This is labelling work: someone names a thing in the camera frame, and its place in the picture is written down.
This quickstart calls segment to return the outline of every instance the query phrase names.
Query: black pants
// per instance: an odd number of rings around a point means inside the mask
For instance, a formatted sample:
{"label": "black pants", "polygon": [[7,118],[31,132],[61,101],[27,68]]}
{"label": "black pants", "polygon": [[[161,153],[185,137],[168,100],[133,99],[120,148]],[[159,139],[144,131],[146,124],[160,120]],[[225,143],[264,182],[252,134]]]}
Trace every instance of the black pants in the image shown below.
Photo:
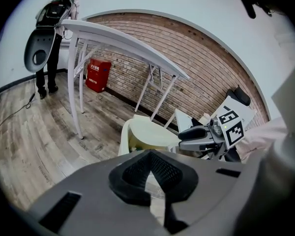
{"label": "black pants", "polygon": [[[61,40],[62,40],[62,37],[59,34],[56,34],[54,45],[47,61],[49,90],[52,90],[56,85],[55,78],[56,78]],[[40,71],[36,72],[36,85],[38,87],[38,93],[44,93],[45,91],[44,69],[41,69]]]}

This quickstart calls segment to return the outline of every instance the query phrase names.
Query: baseboard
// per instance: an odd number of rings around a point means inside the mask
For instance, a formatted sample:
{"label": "baseboard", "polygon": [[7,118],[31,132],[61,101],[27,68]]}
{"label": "baseboard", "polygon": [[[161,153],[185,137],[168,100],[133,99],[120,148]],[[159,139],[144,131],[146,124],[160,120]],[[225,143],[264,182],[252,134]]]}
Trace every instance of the baseboard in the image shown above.
{"label": "baseboard", "polygon": [[[67,71],[67,69],[64,69],[64,68],[62,68],[62,69],[57,69],[57,73],[62,73],[62,72],[66,72],[66,71]],[[10,89],[11,87],[14,87],[14,86],[16,86],[16,85],[18,85],[18,84],[20,84],[20,83],[23,83],[23,82],[25,82],[25,81],[30,81],[30,80],[32,80],[32,79],[33,79],[33,76],[30,75],[30,76],[27,76],[27,77],[21,78],[21,79],[19,79],[19,80],[13,81],[13,82],[11,82],[11,83],[9,83],[9,84],[7,84],[7,85],[1,87],[1,88],[0,88],[0,93],[3,92],[3,91],[5,91],[5,90],[7,90],[7,89]]]}
{"label": "baseboard", "polygon": [[[135,101],[133,101],[133,100],[130,100],[130,99],[128,99],[127,97],[124,97],[124,96],[121,95],[120,93],[118,93],[118,92],[116,92],[116,91],[114,91],[114,90],[112,90],[112,89],[110,89],[110,88],[108,88],[108,87],[105,88],[105,91],[106,91],[107,93],[110,93],[110,94],[113,95],[114,97],[118,98],[119,100],[121,100],[121,101],[127,103],[128,105],[134,107],[134,108],[137,106],[137,102],[135,102]],[[145,113],[145,114],[148,115],[148,116],[152,116],[152,114],[153,114],[153,112],[152,112],[151,110],[149,110],[149,109],[147,109],[146,107],[143,107],[143,106],[141,106],[141,105],[138,107],[138,110],[141,111],[141,112],[143,112],[143,113]],[[161,117],[161,116],[158,115],[158,114],[155,115],[154,119],[155,119],[156,121],[159,121],[159,122],[160,122],[161,124],[163,124],[163,125],[165,125],[165,124],[167,123],[167,120],[166,120],[165,118]],[[177,125],[175,125],[175,124],[173,124],[173,123],[170,123],[168,127],[178,132],[178,126],[177,126]]]}

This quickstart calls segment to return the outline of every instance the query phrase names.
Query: white cloth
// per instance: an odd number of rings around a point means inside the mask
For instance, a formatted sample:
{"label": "white cloth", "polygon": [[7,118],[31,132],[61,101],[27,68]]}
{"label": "white cloth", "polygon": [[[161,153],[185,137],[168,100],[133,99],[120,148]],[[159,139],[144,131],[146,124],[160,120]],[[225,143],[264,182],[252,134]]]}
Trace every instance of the white cloth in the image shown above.
{"label": "white cloth", "polygon": [[288,133],[282,118],[273,119],[264,125],[249,129],[245,137],[236,144],[237,152],[242,161],[246,161],[256,149],[267,150],[275,140],[284,138]]}
{"label": "white cloth", "polygon": [[[37,13],[36,15],[36,19],[38,17],[38,15],[40,14],[41,10]],[[78,15],[79,15],[79,10],[80,10],[80,4],[78,0],[74,0],[74,4],[72,5],[71,11],[69,13],[68,18],[70,17],[72,20],[77,20],[78,19]],[[59,34],[60,36],[63,37],[63,26],[59,26],[56,28],[56,34]]]}

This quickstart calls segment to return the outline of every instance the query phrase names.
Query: brick wall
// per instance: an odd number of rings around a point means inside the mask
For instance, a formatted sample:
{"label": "brick wall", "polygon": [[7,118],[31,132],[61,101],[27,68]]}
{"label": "brick wall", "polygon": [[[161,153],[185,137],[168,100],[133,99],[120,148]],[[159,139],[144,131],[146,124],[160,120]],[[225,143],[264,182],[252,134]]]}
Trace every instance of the brick wall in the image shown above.
{"label": "brick wall", "polygon": [[[118,29],[147,43],[190,76],[190,80],[176,80],[158,112],[160,116],[169,119],[175,108],[196,119],[204,112],[210,115],[223,102],[227,90],[240,85],[252,99],[250,107],[257,110],[248,128],[268,121],[265,106],[248,74],[232,55],[202,32],[175,20],[141,13],[108,14],[88,21]],[[139,99],[148,77],[146,63],[109,49],[99,50],[93,57],[112,62],[109,88],[131,100]],[[170,79],[163,73],[165,87]],[[157,71],[154,82],[159,82]],[[141,105],[153,111],[161,97],[162,94],[148,86]]]}

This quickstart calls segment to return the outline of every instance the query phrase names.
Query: black slot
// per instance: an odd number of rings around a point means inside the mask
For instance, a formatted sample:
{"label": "black slot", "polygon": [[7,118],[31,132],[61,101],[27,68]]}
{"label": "black slot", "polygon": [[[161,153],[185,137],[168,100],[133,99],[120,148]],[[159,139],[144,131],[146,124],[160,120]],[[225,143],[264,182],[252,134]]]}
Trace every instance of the black slot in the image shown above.
{"label": "black slot", "polygon": [[39,223],[53,233],[57,233],[69,217],[81,195],[68,192]]}
{"label": "black slot", "polygon": [[223,174],[230,177],[239,177],[240,172],[239,171],[232,171],[228,169],[219,168],[216,170],[217,173]]}

